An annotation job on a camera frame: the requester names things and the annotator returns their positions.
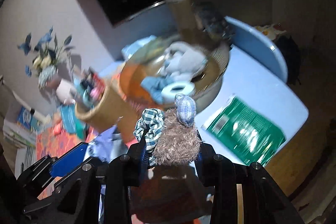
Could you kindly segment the white tape roll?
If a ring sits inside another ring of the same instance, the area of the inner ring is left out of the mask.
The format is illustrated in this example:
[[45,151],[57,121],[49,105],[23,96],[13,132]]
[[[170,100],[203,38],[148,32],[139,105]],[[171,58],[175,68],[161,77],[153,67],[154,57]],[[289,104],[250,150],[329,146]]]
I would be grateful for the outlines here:
[[195,85],[192,82],[178,81],[167,85],[161,91],[163,104],[170,104],[175,101],[177,94],[193,96],[195,93]]

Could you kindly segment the blue book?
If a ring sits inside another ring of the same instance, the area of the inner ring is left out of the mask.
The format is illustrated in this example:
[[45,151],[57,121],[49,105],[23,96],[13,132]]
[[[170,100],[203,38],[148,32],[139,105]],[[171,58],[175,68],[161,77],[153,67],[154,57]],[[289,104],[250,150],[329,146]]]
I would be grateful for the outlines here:
[[29,110],[23,106],[17,117],[17,124],[30,132],[40,132],[43,129],[43,124],[37,118],[33,117]]

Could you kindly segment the teal towel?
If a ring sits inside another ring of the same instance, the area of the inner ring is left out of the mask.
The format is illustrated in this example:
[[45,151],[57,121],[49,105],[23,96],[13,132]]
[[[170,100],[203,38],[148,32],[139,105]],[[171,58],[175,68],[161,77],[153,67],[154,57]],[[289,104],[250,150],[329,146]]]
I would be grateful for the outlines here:
[[60,115],[63,127],[69,134],[75,134],[79,139],[85,140],[87,136],[87,124],[75,115],[75,105],[64,105],[60,107]]

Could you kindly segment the blue microfiber cloth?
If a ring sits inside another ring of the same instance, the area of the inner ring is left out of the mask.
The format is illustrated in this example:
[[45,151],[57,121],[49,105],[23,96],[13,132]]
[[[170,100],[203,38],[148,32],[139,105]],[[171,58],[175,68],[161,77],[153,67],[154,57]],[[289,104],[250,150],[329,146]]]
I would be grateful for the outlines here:
[[156,104],[163,104],[162,90],[169,84],[172,84],[174,81],[171,77],[153,77],[147,76],[141,82],[141,87],[147,91],[151,99]]

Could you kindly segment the green foil packet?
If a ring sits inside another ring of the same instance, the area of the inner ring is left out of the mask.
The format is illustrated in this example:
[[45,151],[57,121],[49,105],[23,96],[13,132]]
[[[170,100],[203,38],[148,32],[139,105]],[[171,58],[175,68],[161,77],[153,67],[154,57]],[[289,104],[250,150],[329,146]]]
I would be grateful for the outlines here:
[[276,124],[255,111],[237,96],[219,108],[202,125],[245,165],[265,166],[286,137]]

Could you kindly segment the black smartphone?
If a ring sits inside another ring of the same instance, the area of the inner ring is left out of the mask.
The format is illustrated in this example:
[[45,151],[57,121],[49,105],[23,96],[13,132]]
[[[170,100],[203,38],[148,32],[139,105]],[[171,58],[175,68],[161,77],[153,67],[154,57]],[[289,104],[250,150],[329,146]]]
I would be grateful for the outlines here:
[[198,29],[213,42],[230,41],[235,34],[225,17],[211,2],[195,5],[194,14]]

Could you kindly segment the plate of orange slices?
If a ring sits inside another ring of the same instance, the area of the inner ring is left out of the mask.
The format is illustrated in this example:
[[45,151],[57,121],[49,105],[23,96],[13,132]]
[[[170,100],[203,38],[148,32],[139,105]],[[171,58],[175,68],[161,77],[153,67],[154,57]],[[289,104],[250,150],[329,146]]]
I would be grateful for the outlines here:
[[282,27],[280,23],[263,25],[263,26],[254,26],[254,28],[272,41],[275,41],[280,36],[287,33],[287,31]]

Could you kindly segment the blue white patterned packet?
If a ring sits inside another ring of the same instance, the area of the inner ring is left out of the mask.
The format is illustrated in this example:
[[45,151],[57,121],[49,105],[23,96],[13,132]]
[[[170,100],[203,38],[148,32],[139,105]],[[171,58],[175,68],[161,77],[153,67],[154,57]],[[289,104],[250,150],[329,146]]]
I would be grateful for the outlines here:
[[89,142],[85,157],[86,159],[95,157],[101,162],[110,163],[117,157],[126,154],[127,151],[128,147],[123,142],[121,133],[117,126],[113,125]]

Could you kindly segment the amber ribbed glass bowl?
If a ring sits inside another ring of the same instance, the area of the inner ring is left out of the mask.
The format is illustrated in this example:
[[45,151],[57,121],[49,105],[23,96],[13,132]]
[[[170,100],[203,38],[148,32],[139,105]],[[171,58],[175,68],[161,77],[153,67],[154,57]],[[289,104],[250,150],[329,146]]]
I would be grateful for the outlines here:
[[191,96],[201,112],[219,94],[230,46],[222,40],[198,44],[179,34],[157,37],[133,53],[122,68],[120,88],[127,102],[144,109],[169,109],[176,93]]

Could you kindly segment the brown thermos bottle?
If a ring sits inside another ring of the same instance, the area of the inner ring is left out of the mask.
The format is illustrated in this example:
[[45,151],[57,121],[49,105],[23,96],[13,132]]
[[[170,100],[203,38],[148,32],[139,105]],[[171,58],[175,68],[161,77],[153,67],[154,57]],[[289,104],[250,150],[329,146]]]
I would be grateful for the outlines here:
[[182,40],[190,44],[197,43],[199,30],[191,0],[165,0],[165,3],[173,15]]

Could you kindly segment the white ribbed vase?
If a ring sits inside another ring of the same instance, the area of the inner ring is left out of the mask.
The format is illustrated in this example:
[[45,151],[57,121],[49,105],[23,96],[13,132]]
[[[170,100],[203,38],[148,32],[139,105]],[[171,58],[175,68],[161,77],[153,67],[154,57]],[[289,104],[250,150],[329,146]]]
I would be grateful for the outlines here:
[[70,105],[74,103],[74,98],[72,94],[76,92],[75,87],[71,82],[62,79],[59,86],[56,89],[56,96],[61,104]]

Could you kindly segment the white plush rabbit toy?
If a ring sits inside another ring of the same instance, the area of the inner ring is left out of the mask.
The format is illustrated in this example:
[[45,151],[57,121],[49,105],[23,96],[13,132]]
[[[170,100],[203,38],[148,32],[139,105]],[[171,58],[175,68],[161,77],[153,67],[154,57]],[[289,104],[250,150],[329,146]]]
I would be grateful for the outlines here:
[[159,75],[171,77],[174,82],[191,82],[204,71],[208,61],[202,51],[187,42],[173,42],[163,53],[165,61]]

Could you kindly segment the blue plaid bow hairclip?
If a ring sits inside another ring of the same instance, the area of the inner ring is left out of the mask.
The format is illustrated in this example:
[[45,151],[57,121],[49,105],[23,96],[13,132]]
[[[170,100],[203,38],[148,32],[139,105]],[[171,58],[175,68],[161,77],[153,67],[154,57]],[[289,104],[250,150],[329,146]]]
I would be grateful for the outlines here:
[[197,113],[195,101],[187,95],[178,93],[175,96],[174,104],[179,122],[186,127],[192,127]]

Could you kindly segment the fuzzy brown hair scrunchie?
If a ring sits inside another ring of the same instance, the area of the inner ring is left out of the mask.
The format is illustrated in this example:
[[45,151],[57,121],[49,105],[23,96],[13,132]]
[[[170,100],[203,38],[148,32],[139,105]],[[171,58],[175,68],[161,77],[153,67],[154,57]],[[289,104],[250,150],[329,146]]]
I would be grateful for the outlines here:
[[195,125],[183,125],[178,120],[176,110],[167,110],[161,136],[153,151],[156,165],[188,165],[197,159],[200,146]]

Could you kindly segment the brown pen holder pot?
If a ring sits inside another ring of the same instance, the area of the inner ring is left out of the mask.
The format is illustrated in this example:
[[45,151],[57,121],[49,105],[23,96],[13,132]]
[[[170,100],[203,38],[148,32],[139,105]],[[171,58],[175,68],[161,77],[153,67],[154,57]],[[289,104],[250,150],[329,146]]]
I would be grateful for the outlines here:
[[85,110],[79,104],[75,105],[76,117],[99,133],[116,125],[122,140],[128,143],[134,139],[135,124],[150,96],[138,85],[135,87],[134,93],[126,96],[121,90],[117,78],[106,79],[105,83],[102,99],[92,109]]

